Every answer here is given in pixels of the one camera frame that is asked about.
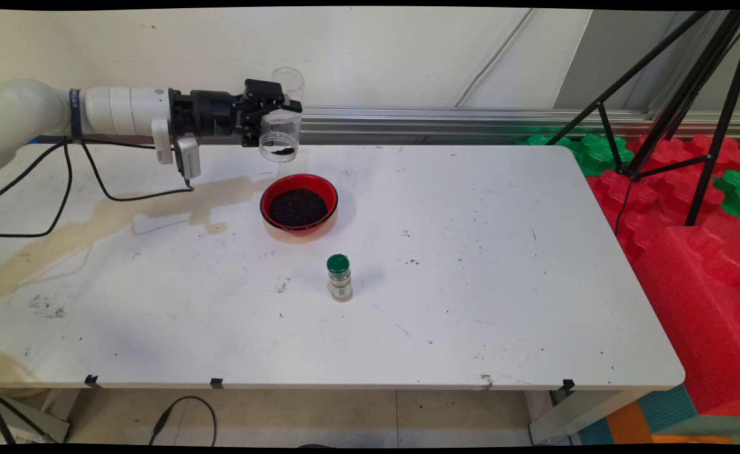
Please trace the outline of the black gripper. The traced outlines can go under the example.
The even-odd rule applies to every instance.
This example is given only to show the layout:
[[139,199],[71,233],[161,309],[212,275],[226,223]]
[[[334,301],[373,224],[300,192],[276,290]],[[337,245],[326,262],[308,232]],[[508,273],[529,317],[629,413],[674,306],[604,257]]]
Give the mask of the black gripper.
[[246,79],[243,94],[232,95],[217,90],[168,90],[169,127],[171,135],[235,140],[244,148],[260,145],[260,118],[283,110],[301,114],[302,104],[283,92],[280,83]]

